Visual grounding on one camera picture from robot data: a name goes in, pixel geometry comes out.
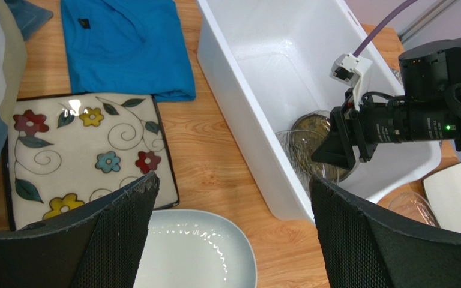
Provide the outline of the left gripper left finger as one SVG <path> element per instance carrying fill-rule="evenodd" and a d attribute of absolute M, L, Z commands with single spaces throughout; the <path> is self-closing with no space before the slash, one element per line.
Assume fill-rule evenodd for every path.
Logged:
<path fill-rule="evenodd" d="M 159 186 L 150 172 L 74 210 L 0 231 L 0 287 L 133 287 Z"/>

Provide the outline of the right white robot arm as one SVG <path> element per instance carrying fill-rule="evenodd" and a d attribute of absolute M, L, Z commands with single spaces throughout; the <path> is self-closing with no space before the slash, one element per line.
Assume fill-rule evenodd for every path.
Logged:
<path fill-rule="evenodd" d="M 453 140 L 461 151 L 461 38 L 407 50 L 399 65 L 405 93 L 348 90 L 312 161 L 349 170 L 381 143 Z"/>

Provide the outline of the clear round glass plate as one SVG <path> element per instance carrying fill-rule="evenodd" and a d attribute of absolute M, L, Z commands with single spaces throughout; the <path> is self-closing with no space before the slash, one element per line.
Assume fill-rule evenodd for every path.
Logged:
<path fill-rule="evenodd" d="M 283 151 L 286 154 L 306 194 L 310 194 L 310 180 L 312 176 L 313 175 L 320 176 L 320 175 L 317 173 L 313 173 L 309 168 L 303 168 L 300 166 L 300 162 L 305 163 L 305 161 L 308 159 L 307 154 L 306 154 L 307 152 L 306 138 L 305 137 L 302 138 L 301 136 L 299 136 L 300 132 L 301 132 L 300 130 L 295 131 L 291 127 L 291 129 L 289 130 L 277 132 L 276 137 L 279 143 L 281 144 L 281 147 L 283 148 Z M 352 168 L 351 173 L 354 172 L 356 169 L 357 169 L 356 167 Z"/>

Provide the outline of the yellow patterned round plate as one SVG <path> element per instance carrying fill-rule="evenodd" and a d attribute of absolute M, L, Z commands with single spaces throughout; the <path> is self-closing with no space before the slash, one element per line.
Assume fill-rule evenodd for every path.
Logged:
<path fill-rule="evenodd" d="M 342 169 L 330 164 L 312 161 L 312 153 L 320 147 L 323 140 L 330 132 L 330 114 L 326 110 L 317 110 L 315 112 L 306 114 L 295 121 L 292 129 L 295 131 L 300 130 L 299 136 L 306 138 L 306 148 L 308 159 L 305 163 L 300 162 L 303 168 L 309 168 L 313 173 L 319 174 L 327 180 L 338 183 L 346 179 L 351 170 Z"/>

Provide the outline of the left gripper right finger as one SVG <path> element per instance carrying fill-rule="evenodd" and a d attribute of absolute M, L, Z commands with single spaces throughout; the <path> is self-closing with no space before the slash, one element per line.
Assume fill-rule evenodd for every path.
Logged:
<path fill-rule="evenodd" d="M 401 216 L 317 175 L 309 187 L 331 287 L 461 287 L 461 233 Z"/>

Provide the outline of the white plastic bin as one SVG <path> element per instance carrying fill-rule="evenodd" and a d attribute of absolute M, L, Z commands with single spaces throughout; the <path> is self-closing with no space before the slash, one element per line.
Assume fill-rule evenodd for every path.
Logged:
<path fill-rule="evenodd" d="M 198 1 L 198 61 L 268 209 L 313 221 L 276 134 L 344 101 L 334 61 L 366 32 L 345 1 Z"/>

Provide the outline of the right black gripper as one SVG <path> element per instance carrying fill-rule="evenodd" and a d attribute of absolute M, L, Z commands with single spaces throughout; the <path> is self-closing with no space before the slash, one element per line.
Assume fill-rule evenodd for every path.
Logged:
<path fill-rule="evenodd" d="M 312 153 L 311 159 L 317 163 L 352 169 L 358 163 L 369 162 L 377 145 L 366 142 L 360 113 L 352 103 L 351 88 L 345 92 L 344 97 L 345 102 L 331 110 L 331 130 Z"/>

